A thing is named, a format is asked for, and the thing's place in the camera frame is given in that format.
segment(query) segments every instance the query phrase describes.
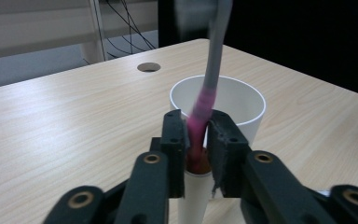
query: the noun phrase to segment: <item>white paper cup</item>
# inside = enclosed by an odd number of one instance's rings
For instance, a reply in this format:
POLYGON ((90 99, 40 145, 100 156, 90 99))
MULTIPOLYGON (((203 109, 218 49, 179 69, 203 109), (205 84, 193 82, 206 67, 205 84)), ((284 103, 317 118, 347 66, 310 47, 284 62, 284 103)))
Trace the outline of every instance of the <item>white paper cup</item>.
POLYGON ((178 200, 178 223, 201 224, 211 199, 212 173, 194 175, 185 172, 185 198, 178 200))
MULTIPOLYGON (((202 87, 204 75, 188 77, 177 82, 170 92, 171 110, 181 109, 182 119, 186 119, 202 87)), ((249 142, 255 140, 261 119, 266 111, 263 95, 249 84, 232 77, 219 77, 215 110, 230 115, 249 142)), ((208 200, 212 199, 213 178, 185 173, 185 198, 179 200, 179 224, 202 223, 208 200)), ((215 198, 222 198, 220 190, 215 198)))
MULTIPOLYGON (((171 110, 181 109, 183 119, 189 116, 203 79, 204 75, 188 77, 171 88, 171 110)), ((266 100, 251 85, 232 77, 220 76, 213 109, 229 114, 251 146, 266 111, 266 100)))

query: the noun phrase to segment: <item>black wall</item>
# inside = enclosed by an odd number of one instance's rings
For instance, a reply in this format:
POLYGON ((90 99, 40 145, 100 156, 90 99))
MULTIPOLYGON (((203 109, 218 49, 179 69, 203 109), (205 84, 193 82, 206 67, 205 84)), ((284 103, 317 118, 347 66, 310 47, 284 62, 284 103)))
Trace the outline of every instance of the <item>black wall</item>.
MULTIPOLYGON (((180 39, 173 0, 158 1, 159 46, 180 39)), ((358 1, 234 0, 225 44, 358 92, 358 1)))

